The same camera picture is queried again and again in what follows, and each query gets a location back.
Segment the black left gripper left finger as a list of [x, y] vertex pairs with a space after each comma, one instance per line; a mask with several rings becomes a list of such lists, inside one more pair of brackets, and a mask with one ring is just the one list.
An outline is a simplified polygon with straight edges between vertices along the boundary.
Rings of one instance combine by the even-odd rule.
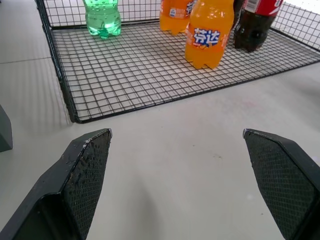
[[0, 240], [86, 240], [101, 195], [112, 130], [86, 133], [33, 185]]

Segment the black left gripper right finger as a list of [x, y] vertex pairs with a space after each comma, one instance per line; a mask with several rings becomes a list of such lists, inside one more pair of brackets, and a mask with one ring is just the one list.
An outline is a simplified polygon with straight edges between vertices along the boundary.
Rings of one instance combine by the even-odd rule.
[[320, 240], [320, 166], [293, 140], [242, 133], [260, 194], [285, 240]]

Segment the grey object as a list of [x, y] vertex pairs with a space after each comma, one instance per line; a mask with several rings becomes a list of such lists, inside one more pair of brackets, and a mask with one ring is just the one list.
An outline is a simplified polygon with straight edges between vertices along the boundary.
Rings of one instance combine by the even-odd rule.
[[12, 124], [0, 105], [0, 153], [13, 149]]

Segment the green soda bottle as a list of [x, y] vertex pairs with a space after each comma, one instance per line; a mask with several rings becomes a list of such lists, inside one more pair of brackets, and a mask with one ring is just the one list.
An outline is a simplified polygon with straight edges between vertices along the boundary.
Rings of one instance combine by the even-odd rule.
[[107, 39], [121, 34], [121, 16], [118, 0], [82, 0], [85, 7], [85, 22], [92, 36]]

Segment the orange Fanta soda bottle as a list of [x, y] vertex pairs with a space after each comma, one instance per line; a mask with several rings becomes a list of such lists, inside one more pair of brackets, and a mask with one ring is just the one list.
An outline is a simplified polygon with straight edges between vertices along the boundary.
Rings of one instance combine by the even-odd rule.
[[184, 33], [197, 0], [161, 0], [159, 26], [172, 35]]
[[234, 22], [234, 0], [197, 0], [186, 29], [185, 59], [196, 69], [216, 68]]

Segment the dark cola bottle red label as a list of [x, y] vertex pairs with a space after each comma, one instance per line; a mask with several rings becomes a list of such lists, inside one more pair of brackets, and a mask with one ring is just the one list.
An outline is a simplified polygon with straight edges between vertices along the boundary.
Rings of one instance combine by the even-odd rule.
[[284, 0], [245, 0], [234, 30], [234, 47], [251, 53], [265, 42]]

